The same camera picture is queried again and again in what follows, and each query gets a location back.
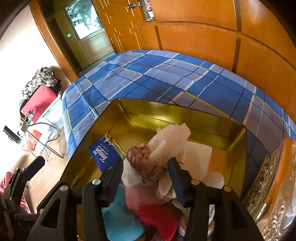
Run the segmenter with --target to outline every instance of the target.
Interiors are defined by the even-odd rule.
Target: blue tempo tissue packet
[[[118,157],[125,158],[123,151],[108,133],[101,136],[89,150],[102,173],[109,169]]]

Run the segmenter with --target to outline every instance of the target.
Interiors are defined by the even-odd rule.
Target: red cushion
[[[33,117],[33,122],[35,123],[56,98],[57,94],[50,87],[41,85],[22,108],[21,113],[25,115],[29,109],[36,108]]]

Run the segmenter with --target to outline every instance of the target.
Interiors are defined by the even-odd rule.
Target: gold tin tray
[[[247,155],[247,136],[243,125],[202,111],[140,99],[113,100],[86,133],[71,157],[61,181],[71,187],[83,186],[100,177],[89,147],[108,132],[121,149],[148,143],[158,127],[186,123],[189,141],[212,147],[210,172],[220,172],[225,184],[241,194]],[[81,207],[78,207],[78,233],[83,236]]]

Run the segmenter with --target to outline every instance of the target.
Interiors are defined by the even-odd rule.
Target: white wall
[[[20,93],[35,72],[44,66],[55,69],[55,75],[62,81],[63,89],[70,85],[27,6],[0,40],[0,181],[7,171],[17,168],[26,154],[2,130],[5,125],[15,133],[19,130]]]

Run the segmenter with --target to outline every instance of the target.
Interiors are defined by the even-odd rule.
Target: door molding
[[[67,78],[71,83],[78,79],[77,74],[75,73],[74,69],[70,65],[69,61],[67,60],[66,56],[62,52],[61,48],[59,47],[57,41],[55,40],[52,32],[47,25],[47,22],[43,16],[41,8],[39,6],[38,0],[32,0],[30,2],[30,10],[35,20],[35,23],[46,42],[48,48],[52,52],[53,56],[55,57],[57,63],[59,64],[62,71],[65,73]]]

